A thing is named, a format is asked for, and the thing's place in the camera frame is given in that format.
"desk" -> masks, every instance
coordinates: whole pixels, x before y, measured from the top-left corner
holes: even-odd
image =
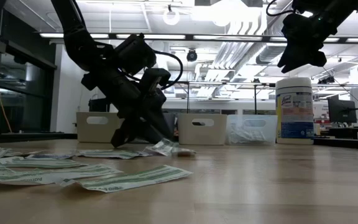
[[[76,140],[0,146],[21,151],[111,147]],[[0,185],[0,224],[358,223],[358,150],[284,145],[189,148],[198,151],[196,158],[74,158],[128,173],[161,164],[194,172],[189,178],[164,184],[112,194],[77,185],[64,189]]]
[[[331,128],[329,129],[329,135],[335,136],[335,138],[350,138],[358,139],[358,128]]]

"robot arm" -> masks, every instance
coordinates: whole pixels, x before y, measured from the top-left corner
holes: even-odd
[[[131,35],[113,49],[111,45],[93,40],[74,0],[52,0],[52,4],[63,26],[68,55],[89,72],[84,75],[82,84],[89,90],[98,87],[119,110],[118,117],[125,119],[114,133],[113,146],[136,137],[151,143],[172,138],[173,130],[161,110],[166,97],[156,88],[158,84],[172,85],[168,84],[170,74],[164,69],[152,68],[156,64],[155,51],[144,42],[143,35]],[[139,83],[128,79],[135,79],[131,75],[145,67],[148,69]]]
[[[322,67],[327,63],[325,54],[319,51],[330,35],[337,33],[353,11],[358,12],[358,0],[294,0],[293,11],[312,12],[307,18],[300,14],[288,15],[282,32],[287,38],[285,49],[278,66],[287,73],[300,66],[311,64]]]

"white storage bin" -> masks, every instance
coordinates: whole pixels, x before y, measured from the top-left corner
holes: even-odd
[[[76,115],[79,142],[110,143],[123,121],[117,113],[77,112]]]
[[[276,115],[229,115],[226,144],[275,144]]]
[[[226,123],[225,114],[179,114],[179,144],[224,145]]]

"white lid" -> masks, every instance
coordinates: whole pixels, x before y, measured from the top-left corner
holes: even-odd
[[[294,77],[276,82],[276,90],[288,87],[311,87],[311,80],[306,77]]]

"beige plastic bin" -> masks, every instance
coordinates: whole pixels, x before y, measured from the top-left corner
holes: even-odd
[[[77,112],[78,141],[110,143],[120,125],[117,113]]]
[[[226,140],[227,115],[179,114],[179,143],[221,146]]]

